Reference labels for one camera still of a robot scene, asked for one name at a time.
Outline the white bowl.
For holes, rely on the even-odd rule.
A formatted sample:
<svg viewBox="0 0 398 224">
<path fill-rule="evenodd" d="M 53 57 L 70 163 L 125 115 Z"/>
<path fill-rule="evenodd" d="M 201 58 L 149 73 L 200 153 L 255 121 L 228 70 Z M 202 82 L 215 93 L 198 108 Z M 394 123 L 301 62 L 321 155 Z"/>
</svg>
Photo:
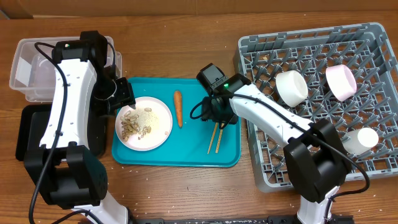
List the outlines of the white bowl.
<svg viewBox="0 0 398 224">
<path fill-rule="evenodd" d="M 308 97 L 308 88 L 304 77 L 295 70 L 279 73 L 275 84 L 280 98 L 289 107 L 296 107 Z"/>
</svg>

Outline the wooden chopstick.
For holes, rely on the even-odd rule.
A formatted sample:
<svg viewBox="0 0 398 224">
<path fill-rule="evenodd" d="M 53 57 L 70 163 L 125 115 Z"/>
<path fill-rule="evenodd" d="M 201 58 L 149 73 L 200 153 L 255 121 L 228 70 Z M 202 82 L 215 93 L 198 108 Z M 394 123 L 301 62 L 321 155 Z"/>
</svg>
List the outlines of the wooden chopstick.
<svg viewBox="0 0 398 224">
<path fill-rule="evenodd" d="M 210 143 L 209 143 L 209 146 L 208 146 L 207 154 L 209 154 L 210 151 L 211 151 L 211 147 L 212 147 L 212 144 L 213 144 L 217 129 L 218 129 L 218 123 L 215 123 L 215 127 L 213 129 L 213 132 L 212 132 L 212 135 L 211 135 L 211 139 L 210 139 Z"/>
<path fill-rule="evenodd" d="M 219 149 L 220 149 L 222 135 L 223 135 L 223 130 L 220 129 L 220 132 L 219 132 L 219 135 L 218 135 L 218 141 L 217 141 L 217 145 L 216 145 L 216 150 L 215 150 L 216 154 L 218 154 Z"/>
</svg>

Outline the white paper cup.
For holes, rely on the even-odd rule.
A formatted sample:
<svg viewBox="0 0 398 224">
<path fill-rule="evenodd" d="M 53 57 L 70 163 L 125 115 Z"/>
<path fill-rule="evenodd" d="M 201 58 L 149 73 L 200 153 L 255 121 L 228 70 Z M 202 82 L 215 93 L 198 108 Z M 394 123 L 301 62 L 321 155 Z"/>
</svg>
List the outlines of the white paper cup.
<svg viewBox="0 0 398 224">
<path fill-rule="evenodd" d="M 360 155 L 379 142 L 377 132 L 371 128 L 361 128 L 345 134 L 348 139 L 343 143 L 344 148 L 350 154 Z"/>
</svg>

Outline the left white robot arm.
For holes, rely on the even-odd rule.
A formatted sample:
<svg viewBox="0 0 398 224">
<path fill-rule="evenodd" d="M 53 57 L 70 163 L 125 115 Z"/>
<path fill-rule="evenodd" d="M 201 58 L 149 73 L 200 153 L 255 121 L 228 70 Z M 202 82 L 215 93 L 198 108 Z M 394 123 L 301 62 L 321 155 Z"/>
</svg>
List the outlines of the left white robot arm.
<svg viewBox="0 0 398 224">
<path fill-rule="evenodd" d="M 132 86 L 107 65 L 112 45 L 96 30 L 51 49 L 47 60 L 55 67 L 55 93 L 49 120 L 39 145 L 24 156 L 33 198 L 93 223 L 134 223 L 130 209 L 108 192 L 106 168 L 98 159 L 106 117 L 136 103 Z"/>
</svg>

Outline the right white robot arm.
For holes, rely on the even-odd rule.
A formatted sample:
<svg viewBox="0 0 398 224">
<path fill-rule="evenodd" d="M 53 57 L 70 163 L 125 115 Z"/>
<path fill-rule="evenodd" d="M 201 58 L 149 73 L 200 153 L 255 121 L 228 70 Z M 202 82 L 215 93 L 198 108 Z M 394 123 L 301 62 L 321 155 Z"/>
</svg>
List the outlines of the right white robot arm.
<svg viewBox="0 0 398 224">
<path fill-rule="evenodd" d="M 212 63 L 199 71 L 197 80 L 208 94 L 198 104 L 199 119 L 212 120 L 223 129 L 244 118 L 283 149 L 289 180 L 301 196 L 295 222 L 336 223 L 331 205 L 351 161 L 334 125 L 291 113 L 244 75 L 228 78 Z"/>
</svg>

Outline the pink bowl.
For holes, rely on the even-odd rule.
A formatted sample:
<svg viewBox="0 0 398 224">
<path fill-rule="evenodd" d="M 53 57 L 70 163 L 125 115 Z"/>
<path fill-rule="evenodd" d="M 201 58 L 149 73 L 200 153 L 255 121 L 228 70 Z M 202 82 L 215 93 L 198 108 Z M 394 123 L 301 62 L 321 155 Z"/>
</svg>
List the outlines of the pink bowl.
<svg viewBox="0 0 398 224">
<path fill-rule="evenodd" d="M 346 65 L 335 65 L 326 69 L 328 86 L 338 101 L 345 101 L 357 91 L 355 77 Z"/>
</svg>

